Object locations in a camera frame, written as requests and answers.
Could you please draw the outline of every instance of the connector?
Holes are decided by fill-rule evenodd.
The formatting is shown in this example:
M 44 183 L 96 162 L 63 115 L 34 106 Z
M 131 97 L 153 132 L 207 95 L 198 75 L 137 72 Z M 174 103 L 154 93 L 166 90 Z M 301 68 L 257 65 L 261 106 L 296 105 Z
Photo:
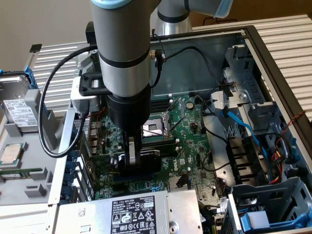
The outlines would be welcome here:
M 90 101 L 89 100 L 81 100 L 78 103 L 78 115 L 79 118 L 86 118 L 89 114 Z

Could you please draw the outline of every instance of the black wires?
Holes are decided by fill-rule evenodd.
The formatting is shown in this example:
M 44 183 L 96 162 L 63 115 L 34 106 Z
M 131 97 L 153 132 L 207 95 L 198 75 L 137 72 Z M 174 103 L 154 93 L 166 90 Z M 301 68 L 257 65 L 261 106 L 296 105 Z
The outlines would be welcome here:
M 200 49 L 198 49 L 196 46 L 193 46 L 193 45 L 187 46 L 187 47 L 185 47 L 185 48 L 183 48 L 183 49 L 181 49 L 181 50 L 179 50 L 179 51 L 177 51 L 177 52 L 175 52 L 175 53 L 173 53 L 173 54 L 167 56 L 167 57 L 164 59 L 164 61 L 166 62 L 168 59 L 171 59 L 171 58 L 173 58 L 173 57 L 179 55 L 180 53 L 182 53 L 183 51 L 186 51 L 186 50 L 195 50 L 195 51 L 197 51 L 197 52 L 203 57 L 203 59 L 205 60 L 206 66 L 207 66 L 207 68 L 208 68 L 209 73 L 210 73 L 211 76 L 214 78 L 214 80 L 216 81 L 216 83 L 219 84 L 219 81 L 218 81 L 217 78 L 215 77 L 215 74 L 213 73 L 213 71 L 212 71 L 212 69 L 211 69 L 211 67 L 210 67 L 210 64 L 209 64 L 209 62 L 208 62 L 206 56 L 205 56 L 204 53 L 203 53 Z
M 204 160 L 201 161 L 201 167 L 202 167 L 202 169 L 204 169 L 205 171 L 207 171 L 207 172 L 216 172 L 216 171 L 218 171 L 218 170 L 220 170 L 220 169 L 222 169 L 222 168 L 224 168 L 224 167 L 230 165 L 230 163 L 228 162 L 228 163 L 225 163 L 225 164 L 223 164 L 222 166 L 220 166 L 220 167 L 218 167 L 218 168 L 216 168 L 216 169 L 208 169 L 207 167 L 205 167 L 205 161 L 207 160 L 207 158 L 208 158 L 208 156 L 209 156 L 210 154 L 211 154 L 211 151 L 209 151 L 208 154 L 204 157 Z
M 39 129 L 39 139 L 40 139 L 40 143 L 42 145 L 43 150 L 47 153 L 48 156 L 53 157 L 53 158 L 60 158 L 60 157 L 64 157 L 65 155 L 68 154 L 68 152 L 78 143 L 82 129 L 83 129 L 83 125 L 85 122 L 85 118 L 89 113 L 89 102 L 84 103 L 83 106 L 83 110 L 79 113 L 79 117 L 80 117 L 80 124 L 78 127 L 78 133 L 75 136 L 75 139 L 73 140 L 73 142 L 69 145 L 69 147 L 64 150 L 61 153 L 53 153 L 52 151 L 49 150 L 49 148 L 47 147 L 45 140 L 44 140 L 44 136 L 43 136 L 43 129 L 42 129 L 42 111 L 44 108 L 44 98 L 45 95 L 47 93 L 49 84 L 53 78 L 53 76 L 55 75 L 55 73 L 60 69 L 60 67 L 62 65 L 64 65 L 64 63 L 68 62 L 69 60 L 73 59 L 74 57 L 85 53 L 85 52 L 89 52 L 92 50 L 96 50 L 98 47 L 96 45 L 93 46 L 89 46 L 86 48 L 82 48 L 80 50 L 77 50 L 73 53 L 71 53 L 70 55 L 68 55 L 67 57 L 65 57 L 64 59 L 62 59 L 52 70 L 52 72 L 50 73 L 48 79 L 46 80 L 46 83 L 44 85 L 42 94 L 41 94 L 41 99 L 40 99 L 40 103 L 39 103 L 39 117 L 38 117 L 38 129 Z
M 213 88 L 213 89 L 208 93 L 208 97 L 210 97 L 211 93 L 212 93 L 214 90 L 216 90 L 216 89 L 218 89 L 218 88 L 226 87 L 226 86 L 232 86 L 232 85 L 234 85 L 234 84 L 235 84 L 234 82 L 231 82 L 231 83 L 228 83 L 228 84 L 221 84 L 221 85 L 218 85 L 218 86 L 216 86 L 215 88 Z M 225 138 L 223 138 L 223 137 L 221 137 L 221 136 L 219 136 L 219 135 L 213 133 L 212 131 L 210 131 L 210 130 L 205 126 L 204 118 L 203 118 L 203 110 L 204 110 L 204 106 L 205 106 L 206 103 L 207 103 L 207 101 L 206 101 L 206 100 L 203 100 L 203 102 L 202 102 L 202 104 L 201 104 L 201 107 L 200 107 L 200 122 L 201 122 L 201 126 L 202 126 L 208 133 L 210 133 L 211 135 L 213 135 L 213 136 L 219 138 L 220 140 L 224 141 L 224 143 L 227 144 L 227 143 L 228 143 L 227 139 L 225 139 Z
M 165 58 L 159 57 L 159 58 L 157 59 L 157 57 L 156 57 L 156 59 L 157 59 L 157 77 L 156 77 L 156 80 L 155 80 L 154 84 L 151 85 L 151 88 L 156 87 L 156 85 L 158 84 L 158 82 L 159 82 L 159 80 L 160 80 L 160 76 L 161 76 L 161 66 L 162 66 L 162 64 L 163 64 L 164 62 L 166 62 L 168 59 L 171 59 L 171 58 L 173 58 L 173 57 L 179 55 L 180 53 L 182 53 L 182 52 L 185 51 L 185 50 L 195 50 L 195 51 L 197 51 L 197 52 L 203 57 L 203 59 L 204 59 L 204 61 L 205 61 L 205 63 L 206 63 L 206 66 L 207 66 L 207 69 L 208 69 L 209 73 L 211 74 L 211 76 L 213 77 L 213 79 L 216 81 L 216 83 L 219 84 L 219 81 L 217 80 L 215 74 L 213 73 L 213 71 L 212 71 L 212 69 L 211 69 L 211 66 L 210 66 L 210 64 L 209 64 L 209 62 L 208 62 L 208 60 L 207 60 L 205 54 L 204 54 L 204 53 L 202 52 L 202 50 L 200 50 L 198 47 L 192 46 L 192 45 L 191 45 L 191 46 L 187 46 L 187 47 L 185 47 L 185 48 L 183 48 L 183 49 L 181 49 L 181 50 L 179 50 L 179 51 L 177 51 L 177 52 L 175 52 L 175 53 L 173 53 L 173 54 L 167 56 L 166 51 L 165 51 L 164 46 L 163 46 L 163 43 L 162 43 L 162 41 L 160 40 L 159 36 L 158 36 L 156 33 L 154 33 L 153 31 L 152 31 L 152 34 L 153 34 L 153 37 L 156 37 L 157 40 L 159 41 L 159 43 L 160 43 L 160 45 L 161 45 L 161 49 L 162 49 L 162 51 L 163 51 L 163 53 L 164 53 Z
M 200 107 L 200 122 L 201 122 L 201 126 L 202 126 L 208 133 L 210 133 L 211 135 L 213 135 L 213 136 L 219 138 L 220 140 L 224 141 L 224 143 L 227 144 L 228 141 L 227 141 L 225 138 L 223 138 L 223 137 L 221 137 L 221 136 L 219 136 L 219 135 L 213 133 L 212 131 L 210 131 L 210 130 L 205 126 L 204 118 L 203 118 L 203 109 L 204 109 L 204 105 L 206 104 L 206 102 L 207 102 L 207 101 L 203 101 L 202 104 L 201 104 L 201 107 Z

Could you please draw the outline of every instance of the black cable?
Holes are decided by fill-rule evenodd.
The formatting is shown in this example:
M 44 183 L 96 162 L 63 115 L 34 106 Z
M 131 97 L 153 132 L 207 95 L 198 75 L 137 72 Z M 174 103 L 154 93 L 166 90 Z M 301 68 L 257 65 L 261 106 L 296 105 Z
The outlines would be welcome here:
M 280 133 L 265 133 L 265 134 L 261 134 L 260 136 L 269 136 L 269 135 L 276 135 L 276 136 L 282 138 L 284 144 L 286 145 L 286 148 L 287 148 L 289 155 L 293 156 L 291 146 L 282 134 L 280 134 Z
M 92 50 L 96 50 L 98 47 L 96 45 L 92 45 L 86 48 L 82 48 L 80 50 L 77 50 L 73 53 L 71 53 L 70 55 L 68 55 L 67 57 L 63 58 L 51 71 L 48 79 L 45 82 L 42 94 L 41 94 L 41 98 L 40 98 L 40 103 L 39 103 L 39 116 L 38 116 L 38 129 L 39 129 L 39 139 L 40 139 L 40 143 L 42 145 L 43 150 L 47 153 L 48 156 L 53 157 L 53 158 L 60 158 L 60 157 L 64 157 L 65 155 L 67 155 L 67 153 L 77 144 L 77 142 L 79 141 L 82 129 L 83 129 L 83 125 L 85 122 L 85 117 L 88 115 L 89 112 L 89 107 L 86 106 L 85 109 L 88 109 L 86 112 L 80 113 L 80 124 L 79 124 L 79 128 L 78 128 L 78 133 L 74 139 L 74 141 L 69 145 L 69 147 L 64 150 L 61 153 L 53 153 L 52 151 L 49 150 L 49 148 L 47 147 L 45 140 L 44 140 L 44 136 L 43 136 L 43 129 L 42 129 L 42 110 L 43 110 L 43 106 L 44 106 L 44 98 L 47 92 L 47 89 L 49 87 L 49 84 L 51 82 L 51 79 L 53 78 L 53 76 L 55 75 L 55 73 L 59 70 L 59 68 L 64 65 L 64 63 L 68 62 L 69 60 L 73 59 L 74 57 L 85 53 L 85 52 L 89 52 Z
M 202 104 L 201 104 L 201 107 L 200 107 L 200 122 L 201 122 L 201 126 L 202 126 L 203 128 L 205 128 L 205 130 L 206 130 L 208 133 L 210 133 L 211 135 L 213 135 L 213 136 L 219 138 L 220 140 L 223 140 L 223 141 L 227 144 L 228 141 L 227 141 L 225 138 L 223 138 L 223 137 L 221 137 L 221 136 L 219 136 L 219 135 L 217 135 L 217 134 L 211 132 L 211 131 L 205 126 L 204 118 L 203 118 L 203 114 L 202 114 L 202 113 L 203 113 L 203 107 L 204 107 L 204 105 L 205 105 L 206 102 L 207 102 L 207 101 L 203 101 Z
M 164 52 L 165 57 L 167 57 L 166 51 L 165 51 L 165 49 L 164 49 L 164 46 L 163 46 L 161 40 L 159 39 L 158 35 L 157 35 L 156 33 L 154 33 L 154 34 L 153 34 L 153 37 L 156 37 L 156 38 L 157 38 L 157 40 L 159 41 L 159 43 L 160 43 L 160 45 L 161 45 L 161 49 L 162 49 L 162 51 Z
M 207 208 L 210 208 L 210 207 L 220 208 L 220 206 L 216 206 L 216 205 L 205 205 L 205 207 L 207 207 Z
M 212 19 L 214 19 L 214 18 L 213 18 L 213 17 L 206 17 L 206 18 L 203 20 L 202 26 L 205 26 L 206 20 L 212 20 Z
M 159 82 L 159 80 L 160 80 L 160 75 L 161 75 L 161 71 L 158 71 L 158 72 L 157 72 L 156 80 L 155 80 L 154 84 L 151 86 L 151 89 L 155 88 L 156 85 L 158 84 L 158 82 Z
M 228 163 L 225 163 L 225 164 L 223 164 L 221 167 L 218 167 L 218 168 L 216 168 L 216 169 L 208 169 L 208 168 L 205 167 L 205 165 L 204 165 L 204 163 L 205 163 L 207 157 L 208 157 L 208 155 L 206 155 L 206 156 L 204 157 L 204 160 L 202 160 L 202 162 L 201 162 L 201 167 L 202 167 L 205 171 L 207 171 L 207 172 L 216 172 L 216 171 L 218 171 L 218 170 L 220 170 L 220 169 L 222 169 L 222 168 L 224 168 L 224 167 L 230 165 L 230 163 L 228 162 Z
M 207 68 L 208 68 L 208 70 L 209 70 L 211 76 L 214 78 L 214 80 L 216 81 L 216 83 L 219 84 L 219 81 L 216 79 L 214 73 L 212 72 L 212 69 L 211 69 L 211 67 L 210 67 L 210 64 L 209 64 L 209 62 L 208 62 L 206 56 L 205 56 L 204 53 L 203 53 L 200 49 L 198 49 L 196 46 L 193 46 L 193 45 L 187 46 L 187 47 L 185 47 L 185 48 L 183 48 L 183 49 L 181 49 L 181 50 L 179 50 L 179 51 L 177 51 L 177 52 L 175 52 L 175 53 L 169 55 L 168 57 L 166 57 L 166 58 L 165 58 L 165 61 L 167 61 L 168 59 L 173 58 L 174 56 L 177 56 L 178 54 L 182 53 L 182 52 L 185 51 L 185 50 L 196 50 L 197 52 L 199 52 L 199 54 L 200 54 L 200 55 L 203 57 L 203 59 L 205 60 L 206 66 L 207 66 Z

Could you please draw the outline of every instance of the barcode label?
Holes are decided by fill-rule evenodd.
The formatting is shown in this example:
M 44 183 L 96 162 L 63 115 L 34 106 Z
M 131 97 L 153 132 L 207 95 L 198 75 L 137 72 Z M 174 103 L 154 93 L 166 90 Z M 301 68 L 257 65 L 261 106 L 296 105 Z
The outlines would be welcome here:
M 18 127 L 38 125 L 32 109 L 25 104 L 23 99 L 4 100 L 3 102 Z

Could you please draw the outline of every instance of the power supply label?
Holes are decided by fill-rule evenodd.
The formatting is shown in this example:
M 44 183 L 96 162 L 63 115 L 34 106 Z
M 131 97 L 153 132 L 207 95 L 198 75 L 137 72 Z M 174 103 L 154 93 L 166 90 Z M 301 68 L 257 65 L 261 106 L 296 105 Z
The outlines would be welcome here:
M 155 197 L 113 201 L 111 234 L 156 234 Z

